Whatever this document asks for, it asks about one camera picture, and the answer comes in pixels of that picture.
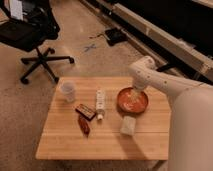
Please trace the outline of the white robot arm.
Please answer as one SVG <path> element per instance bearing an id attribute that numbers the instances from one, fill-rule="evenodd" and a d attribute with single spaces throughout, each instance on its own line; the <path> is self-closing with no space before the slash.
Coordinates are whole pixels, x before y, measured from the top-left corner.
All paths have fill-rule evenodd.
<path id="1" fill-rule="evenodd" d="M 150 56 L 129 70 L 134 88 L 154 87 L 170 102 L 168 171 L 213 171 L 213 85 L 158 72 Z"/>

